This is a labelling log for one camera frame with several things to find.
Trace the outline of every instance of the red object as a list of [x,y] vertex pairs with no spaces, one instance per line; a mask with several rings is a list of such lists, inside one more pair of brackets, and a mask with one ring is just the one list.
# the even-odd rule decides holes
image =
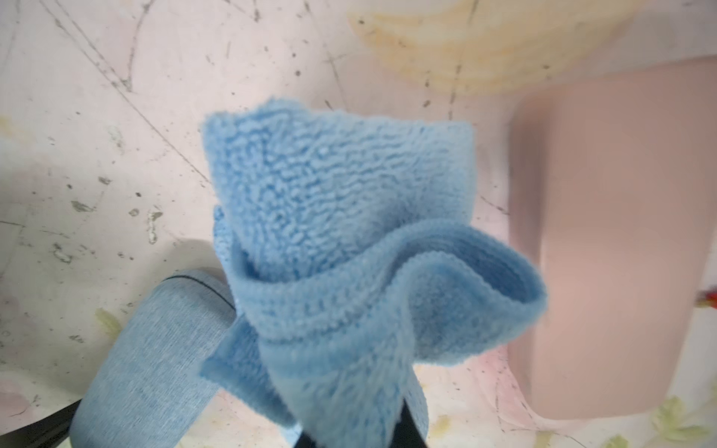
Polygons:
[[709,306],[717,309],[717,290],[705,292],[704,300],[709,304]]

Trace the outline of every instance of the white surface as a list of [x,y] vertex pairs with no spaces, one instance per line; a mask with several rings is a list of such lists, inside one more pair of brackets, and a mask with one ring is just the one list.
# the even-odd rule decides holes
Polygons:
[[[365,5],[347,3],[314,0],[307,11],[288,0],[0,1],[0,433],[82,396],[112,343],[98,308],[125,324],[174,269],[215,264],[215,199],[198,134],[211,111],[245,110],[271,95],[398,118],[445,119],[453,109],[476,129],[474,224],[505,237],[505,130],[525,92],[451,105],[410,85],[352,35],[346,12]],[[616,42],[559,80],[717,53],[715,23],[711,0],[651,2]],[[89,211],[76,211],[81,204]],[[155,211],[163,215],[151,244]],[[717,275],[711,266],[708,279]],[[698,311],[673,386],[690,408],[717,374],[716,319],[717,311]],[[569,432],[586,447],[615,432],[652,436],[645,416],[531,423],[526,412],[496,411],[511,384],[499,353],[419,376],[432,422],[450,419],[429,440],[434,448],[530,447],[535,429]],[[554,437],[553,446],[575,443]],[[273,425],[220,394],[182,444],[281,441]]]

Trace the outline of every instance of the scratch mark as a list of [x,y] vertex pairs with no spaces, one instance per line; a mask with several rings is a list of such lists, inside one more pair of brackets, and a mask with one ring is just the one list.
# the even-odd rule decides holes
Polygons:
[[262,13],[259,11],[259,8],[257,8],[257,0],[253,0],[254,4],[254,22],[259,23],[259,20],[262,19]]
[[[470,25],[473,23],[473,17],[475,16],[475,10],[478,8],[479,1],[480,0],[473,0],[473,5],[470,7],[470,14],[468,14],[468,19],[465,22],[466,32],[468,32]],[[453,85],[451,86],[450,101],[448,105],[448,120],[453,120],[453,103],[455,103],[455,96],[458,89],[458,78],[460,77],[460,71],[463,68],[463,56],[465,53],[466,45],[467,41],[465,41],[464,39],[463,45],[460,48],[460,56],[458,57],[458,63],[455,65],[455,76],[453,77]]]
[[7,66],[7,62],[10,60],[10,54],[12,54],[12,49],[15,46],[15,38],[17,37],[17,29],[20,26],[20,0],[15,0],[15,24],[12,27],[12,35],[10,36],[10,43],[7,46],[7,52],[5,52],[5,57],[2,60],[2,67],[0,67],[0,76],[2,76],[3,73],[5,73],[5,67]]
[[147,17],[147,14],[149,14],[149,10],[152,8],[152,5],[154,5],[154,2],[156,0],[149,0],[149,3],[146,3],[142,5],[142,15],[139,16],[139,20],[137,21],[137,27],[135,28],[134,35],[132,36],[132,47],[130,49],[130,60],[127,63],[127,79],[123,80],[120,78],[120,81],[127,87],[127,91],[132,91],[132,65],[134,64],[134,56],[135,52],[137,51],[137,36],[139,35],[139,30],[142,28],[142,24],[144,24],[144,18]]
[[[80,25],[78,25],[77,22],[75,22],[75,20],[72,18],[72,16],[70,16],[70,13],[67,12],[67,10],[65,9],[65,7],[59,2],[59,0],[54,0],[54,2],[55,2],[56,5],[58,5],[58,7],[62,10],[62,13],[65,14],[65,16],[67,16],[67,18],[70,20],[70,23],[72,23],[72,25],[77,29],[77,31],[80,32],[80,34],[82,35],[82,37],[85,38],[85,41],[87,42],[87,45],[89,45],[90,48],[91,48],[92,50],[94,50],[95,53],[97,53],[97,55],[98,55],[98,56],[100,57],[100,59],[107,65],[107,67],[110,69],[110,71],[111,71],[117,78],[119,78],[119,79],[121,80],[122,77],[115,71],[115,68],[110,64],[110,62],[105,59],[105,57],[103,56],[103,54],[100,53],[100,50],[98,50],[97,47],[95,47],[95,44],[92,43],[92,40],[85,34],[85,32],[82,30],[82,28],[80,28]],[[45,8],[45,11],[47,11],[47,12],[49,13],[49,15],[54,18],[54,24],[55,24],[58,28],[60,28],[62,31],[64,31],[64,32],[67,34],[67,36],[69,36],[70,39],[75,43],[75,45],[77,45],[77,41],[75,41],[75,38],[74,38],[74,37],[70,34],[70,32],[62,25],[62,22],[60,22],[60,20],[59,20],[57,17],[55,17],[52,12],[50,12],[50,10],[47,8],[47,6],[44,4],[44,2],[43,2],[42,0],[40,0],[40,4],[42,5],[43,8]],[[107,78],[107,75],[105,75],[105,73],[102,71],[102,69],[100,69],[100,68],[98,67],[97,62],[94,61],[94,60],[92,60],[92,58],[90,58],[89,55],[87,55],[86,53],[85,53],[85,56],[87,56],[87,58],[90,59],[90,61],[92,62],[92,65],[94,65],[95,68],[97,68],[97,70],[99,70],[100,73],[102,73],[103,77],[104,77],[107,81],[109,81],[109,78]]]
[[501,206],[499,206],[499,205],[495,205],[493,202],[488,201],[484,196],[481,196],[480,198],[481,198],[483,201],[485,201],[486,204],[488,204],[489,206],[491,206],[491,207],[493,207],[494,209],[498,210],[500,213],[502,213],[502,214],[504,214],[504,215],[506,215],[506,216],[510,216],[510,215],[511,215],[510,213],[508,213],[508,210],[504,209],[503,207],[501,207]]
[[326,56],[328,58],[328,63],[331,65],[331,71],[333,72],[333,79],[336,81],[336,86],[338,86],[338,93],[341,96],[341,102],[343,102],[343,108],[346,109],[346,112],[348,112],[348,103],[346,102],[346,94],[343,92],[343,85],[341,84],[341,77],[338,76],[338,70],[336,69],[336,59],[331,54],[331,51],[329,51],[329,49],[328,49],[326,40],[323,38],[323,35],[321,34],[321,30],[318,27],[318,22],[316,21],[316,17],[313,15],[313,12],[311,11],[311,5],[309,4],[308,0],[304,1],[304,8],[306,9],[307,14],[311,18],[311,24],[313,25],[314,29],[316,30],[316,34],[318,35],[318,38],[321,40],[321,46],[323,47],[323,51],[326,52]]
[[[52,13],[52,11],[49,10],[47,5],[44,3],[44,0],[39,0],[39,2],[42,5],[43,9],[49,14],[49,16],[52,17],[55,21],[59,22],[57,20],[57,17]],[[97,51],[95,46],[90,42],[90,40],[87,38],[85,33],[77,26],[77,24],[75,24],[74,22],[73,22],[73,24],[75,25],[75,27],[77,27],[77,29],[80,31],[80,33],[85,38],[85,40],[87,40],[87,43],[90,45],[90,48],[95,50],[95,52],[100,56],[100,58],[102,60],[106,61],[104,56],[102,56],[102,54],[99,53],[99,51]],[[209,178],[206,177],[179,149],[177,149],[177,147],[175,145],[173,145],[169,141],[169,139],[162,132],[160,132],[159,129],[137,108],[137,106],[135,106],[135,104],[132,103],[129,100],[129,98],[127,98],[127,95],[125,95],[125,93],[122,91],[122,89],[120,89],[119,86],[116,85],[116,82],[113,83],[113,81],[107,76],[107,74],[102,69],[100,69],[98,67],[98,65],[95,63],[95,60],[93,60],[92,57],[90,57],[90,55],[88,55],[87,52],[80,46],[80,43],[75,39],[75,37],[72,36],[61,24],[60,24],[60,28],[62,29],[62,31],[65,32],[65,34],[67,34],[67,36],[70,38],[70,40],[72,40],[72,43],[75,45],[75,48],[77,48],[77,50],[80,53],[82,53],[85,56],[85,58],[87,58],[87,60],[90,62],[90,64],[92,64],[93,67],[114,87],[115,91],[137,113],[137,115],[139,115],[139,117],[147,124],[147,126],[149,126],[149,128],[155,134],[157,134],[157,136],[159,138],[161,138],[162,141],[184,161],[184,163],[186,163],[191,168],[193,173],[197,173],[197,175],[199,175],[199,177],[201,177],[209,185],[211,185],[212,182],[209,180]]]
[[55,258],[66,264],[72,263],[72,255],[65,254],[62,251],[62,246],[60,246],[58,243],[54,243],[52,247],[54,247],[54,251],[52,252],[52,254]]
[[42,232],[42,233],[44,233],[44,234],[49,234],[49,235],[57,235],[58,237],[62,237],[62,238],[65,238],[65,239],[70,239],[70,237],[67,236],[66,234],[59,233],[59,232],[52,232],[52,231],[50,231],[50,230],[38,230],[38,232]]
[[498,400],[498,378],[495,379],[495,416],[498,418],[498,427],[505,434],[503,429],[503,420],[500,417],[500,401]]
[[22,414],[24,414],[25,412],[27,412],[27,409],[30,409],[30,405],[29,405],[29,404],[27,405],[27,408],[25,408],[25,410],[24,410],[23,412],[18,412],[17,414],[12,414],[10,417],[17,417],[18,415],[22,415]]
[[239,11],[240,13],[242,13],[242,14],[244,14],[245,16],[249,17],[250,19],[252,18],[252,17],[249,15],[249,13],[246,12],[246,10],[244,10],[243,8],[238,7],[234,2],[232,2],[232,0],[224,0],[224,3],[230,5],[231,7],[233,7],[234,9],[236,9],[237,11]]

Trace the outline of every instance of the microfiber cloth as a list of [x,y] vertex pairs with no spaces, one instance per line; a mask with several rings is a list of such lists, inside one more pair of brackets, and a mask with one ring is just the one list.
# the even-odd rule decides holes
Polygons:
[[535,269],[467,224],[464,123],[312,113],[271,100],[204,124],[214,246],[237,320],[202,375],[326,448],[385,448],[414,362],[508,342],[546,306]]

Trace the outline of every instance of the stained surface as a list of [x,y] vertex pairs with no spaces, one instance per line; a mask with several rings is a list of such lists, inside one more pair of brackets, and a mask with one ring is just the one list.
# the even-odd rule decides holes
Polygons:
[[[324,110],[467,120],[480,174],[473,224],[505,238],[505,130],[528,90],[717,53],[713,0],[641,8],[637,0],[597,2],[604,9],[584,13],[609,26],[587,24],[583,42],[565,32],[587,17],[575,10],[583,1],[560,17],[526,16],[525,3],[485,0],[474,12],[476,28],[467,28],[473,4],[461,1],[0,2],[0,432],[78,399],[116,331],[163,277],[216,265],[209,246],[215,199],[198,133],[207,113],[245,110],[274,95]],[[515,10],[500,9],[509,4]],[[454,22],[435,19],[446,11]],[[362,14],[374,39],[385,40],[361,32]],[[415,24],[425,16],[434,17],[435,32]],[[558,29],[557,40],[526,44],[535,30],[552,37],[546,29]],[[412,37],[405,49],[397,30]],[[421,50],[426,35],[453,49]],[[464,47],[458,42],[469,41],[482,42],[476,48],[490,57],[464,51],[474,59],[456,78],[451,61]],[[424,77],[425,66],[408,55],[451,63]],[[501,62],[511,58],[520,64]],[[541,65],[536,77],[538,59],[550,67]],[[495,86],[523,88],[466,95]],[[705,283],[716,280],[713,256]],[[717,376],[716,320],[711,308],[693,320],[672,390],[687,409],[703,403]],[[563,434],[550,437],[554,448],[600,447],[617,432],[641,447],[654,436],[646,416],[540,419],[523,406],[500,351],[450,369],[423,367],[419,378],[434,448],[532,447],[538,430]],[[704,414],[710,419],[717,416]],[[225,393],[182,441],[184,448],[237,445],[283,446],[273,425]]]

